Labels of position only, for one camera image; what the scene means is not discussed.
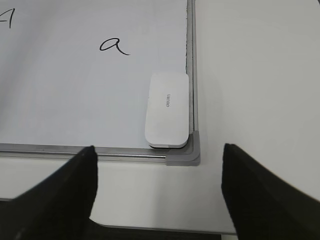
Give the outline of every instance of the white eraser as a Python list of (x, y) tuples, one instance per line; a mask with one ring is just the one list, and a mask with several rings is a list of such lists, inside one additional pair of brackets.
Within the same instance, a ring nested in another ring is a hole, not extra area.
[(145, 138), (154, 148), (182, 148), (189, 137), (189, 77), (160, 72), (151, 78)]

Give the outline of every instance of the whiteboard surface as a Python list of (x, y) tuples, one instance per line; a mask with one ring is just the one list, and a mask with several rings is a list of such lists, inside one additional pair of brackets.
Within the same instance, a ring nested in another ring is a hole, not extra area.
[[(0, 16), (0, 143), (149, 148), (151, 75), (186, 72), (187, 0), (0, 0), (13, 8), (11, 28), (12, 11)], [(112, 38), (119, 49), (101, 51)]]

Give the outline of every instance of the table surface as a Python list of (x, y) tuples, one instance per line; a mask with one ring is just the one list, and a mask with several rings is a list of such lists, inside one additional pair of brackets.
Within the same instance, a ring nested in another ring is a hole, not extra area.
[[(221, 193), (225, 143), (320, 200), (319, 3), (198, 0), (196, 13), (201, 165), (99, 163), (98, 223), (233, 233)], [(63, 163), (1, 158), (0, 197)]]

